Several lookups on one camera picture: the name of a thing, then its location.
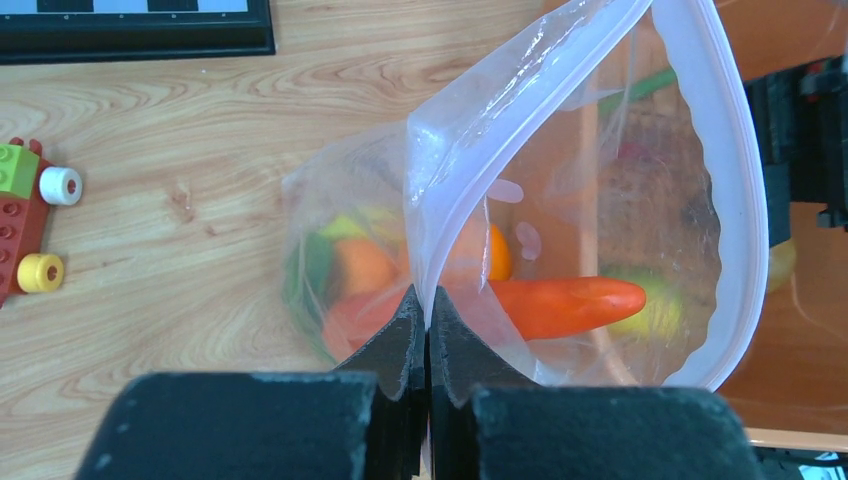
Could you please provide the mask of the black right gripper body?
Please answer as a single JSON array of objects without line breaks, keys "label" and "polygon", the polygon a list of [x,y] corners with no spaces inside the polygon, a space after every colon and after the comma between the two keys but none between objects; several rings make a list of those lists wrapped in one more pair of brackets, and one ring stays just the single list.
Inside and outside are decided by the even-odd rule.
[{"label": "black right gripper body", "polygon": [[847,60],[828,57],[745,82],[767,198],[769,245],[791,238],[790,204],[823,204],[847,228]]}]

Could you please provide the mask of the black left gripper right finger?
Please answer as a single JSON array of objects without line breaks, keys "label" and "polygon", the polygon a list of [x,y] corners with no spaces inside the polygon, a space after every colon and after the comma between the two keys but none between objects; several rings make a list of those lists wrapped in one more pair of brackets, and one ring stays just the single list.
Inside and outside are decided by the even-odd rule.
[{"label": "black left gripper right finger", "polygon": [[544,387],[496,354],[443,289],[428,332],[436,479],[759,479],[729,405],[702,389]]}]

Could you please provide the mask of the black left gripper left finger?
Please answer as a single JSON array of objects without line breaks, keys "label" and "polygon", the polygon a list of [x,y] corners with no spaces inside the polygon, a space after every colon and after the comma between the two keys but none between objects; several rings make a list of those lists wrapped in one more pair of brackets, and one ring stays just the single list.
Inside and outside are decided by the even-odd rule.
[{"label": "black left gripper left finger", "polygon": [[410,479],[425,433],[413,289],[325,372],[152,372],[104,415],[80,479]]}]

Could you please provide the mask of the orange toy carrot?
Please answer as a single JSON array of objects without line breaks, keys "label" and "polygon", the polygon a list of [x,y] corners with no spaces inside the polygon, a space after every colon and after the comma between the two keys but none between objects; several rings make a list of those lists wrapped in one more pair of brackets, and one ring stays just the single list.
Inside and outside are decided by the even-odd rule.
[{"label": "orange toy carrot", "polygon": [[[525,340],[549,340],[594,330],[639,313],[645,290],[608,277],[491,280],[495,297]],[[336,360],[361,348],[394,316],[405,292],[371,292],[336,301],[324,317],[324,345]]]}]

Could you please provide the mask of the brown potato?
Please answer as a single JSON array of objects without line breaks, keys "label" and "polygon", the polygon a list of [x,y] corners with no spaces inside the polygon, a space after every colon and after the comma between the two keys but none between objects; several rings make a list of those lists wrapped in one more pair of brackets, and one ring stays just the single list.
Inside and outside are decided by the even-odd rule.
[{"label": "brown potato", "polygon": [[766,292],[780,289],[792,277],[797,262],[797,249],[792,238],[769,249]]}]

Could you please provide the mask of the orange tangerine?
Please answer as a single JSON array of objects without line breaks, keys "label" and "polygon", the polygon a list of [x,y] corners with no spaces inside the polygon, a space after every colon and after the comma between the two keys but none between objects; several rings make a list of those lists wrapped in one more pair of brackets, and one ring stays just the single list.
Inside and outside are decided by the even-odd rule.
[{"label": "orange tangerine", "polygon": [[461,230],[451,252],[461,268],[485,274],[488,280],[505,281],[513,274],[508,242],[496,225],[469,222]]},{"label": "orange tangerine", "polygon": [[339,293],[349,297],[387,288],[398,276],[393,258],[367,238],[344,238],[335,245]]}]

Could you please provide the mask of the green leafy toy vegetable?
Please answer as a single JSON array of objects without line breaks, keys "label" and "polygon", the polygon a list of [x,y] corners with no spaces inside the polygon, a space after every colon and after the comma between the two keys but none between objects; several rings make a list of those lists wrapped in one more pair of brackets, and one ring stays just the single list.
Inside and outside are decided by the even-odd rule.
[{"label": "green leafy toy vegetable", "polygon": [[317,350],[324,349],[322,308],[333,261],[333,243],[311,232],[294,246],[284,266],[282,298],[294,325]]}]

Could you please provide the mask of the green chili pepper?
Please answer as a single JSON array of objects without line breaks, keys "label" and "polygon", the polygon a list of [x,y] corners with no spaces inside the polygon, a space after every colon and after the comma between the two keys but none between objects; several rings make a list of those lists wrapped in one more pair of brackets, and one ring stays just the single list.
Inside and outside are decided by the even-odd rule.
[{"label": "green chili pepper", "polygon": [[672,68],[667,68],[657,72],[651,76],[645,77],[624,91],[613,93],[602,98],[598,103],[598,114],[606,116],[616,110],[623,102],[637,101],[644,99],[654,92],[666,88],[677,82],[677,76]]}]

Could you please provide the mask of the yellow toy banana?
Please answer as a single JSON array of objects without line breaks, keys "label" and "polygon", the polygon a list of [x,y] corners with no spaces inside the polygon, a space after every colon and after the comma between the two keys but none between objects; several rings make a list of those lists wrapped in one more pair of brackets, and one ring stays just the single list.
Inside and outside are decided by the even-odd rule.
[{"label": "yellow toy banana", "polygon": [[317,233],[331,241],[349,237],[381,239],[390,243],[405,238],[405,227],[399,215],[378,207],[363,207],[350,214],[339,214]]}]

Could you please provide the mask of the clear zip top bag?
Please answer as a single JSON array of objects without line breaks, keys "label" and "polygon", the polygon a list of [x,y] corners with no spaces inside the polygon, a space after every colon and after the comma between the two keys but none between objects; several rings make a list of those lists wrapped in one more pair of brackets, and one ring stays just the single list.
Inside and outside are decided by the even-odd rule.
[{"label": "clear zip top bag", "polygon": [[464,323],[514,368],[547,385],[701,382],[616,379],[606,325],[581,334],[525,340],[485,274],[451,252],[469,222],[496,225],[513,261],[509,280],[606,277],[598,245],[602,164],[617,154],[622,125],[597,103],[633,84],[632,41],[658,1],[570,1],[543,15],[469,68],[406,119],[345,138],[287,176],[294,246],[339,214],[396,212],[405,238],[370,239],[398,276],[374,292],[413,289],[428,317],[438,289]]}]

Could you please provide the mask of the orange plastic basket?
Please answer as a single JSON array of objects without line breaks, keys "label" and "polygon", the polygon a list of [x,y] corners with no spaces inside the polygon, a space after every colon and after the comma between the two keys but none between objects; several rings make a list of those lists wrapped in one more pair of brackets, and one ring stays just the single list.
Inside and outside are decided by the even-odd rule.
[{"label": "orange plastic basket", "polygon": [[648,268],[678,288],[671,340],[602,332],[623,382],[717,388],[766,446],[847,447],[847,239],[817,233],[790,204],[797,262],[766,292],[767,198],[745,76],[807,60],[786,45],[821,7],[658,1],[632,46],[633,83],[667,68],[677,82],[601,116],[617,154],[599,180],[600,269]]}]

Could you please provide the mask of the red green toy block car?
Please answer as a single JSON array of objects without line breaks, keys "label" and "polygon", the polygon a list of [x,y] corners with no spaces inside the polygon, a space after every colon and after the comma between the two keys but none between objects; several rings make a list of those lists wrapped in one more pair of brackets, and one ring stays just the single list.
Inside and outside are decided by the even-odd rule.
[{"label": "red green toy block car", "polygon": [[49,293],[63,283],[60,256],[42,250],[54,207],[76,205],[83,193],[80,173],[57,166],[42,144],[14,137],[1,145],[1,301]]}]

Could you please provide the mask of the black grey chessboard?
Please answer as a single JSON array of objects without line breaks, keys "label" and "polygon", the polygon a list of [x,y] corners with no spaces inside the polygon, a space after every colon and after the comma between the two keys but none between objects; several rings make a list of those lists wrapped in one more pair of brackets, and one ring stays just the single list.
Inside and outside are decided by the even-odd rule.
[{"label": "black grey chessboard", "polygon": [[273,55],[271,5],[249,0],[3,0],[4,65]]}]

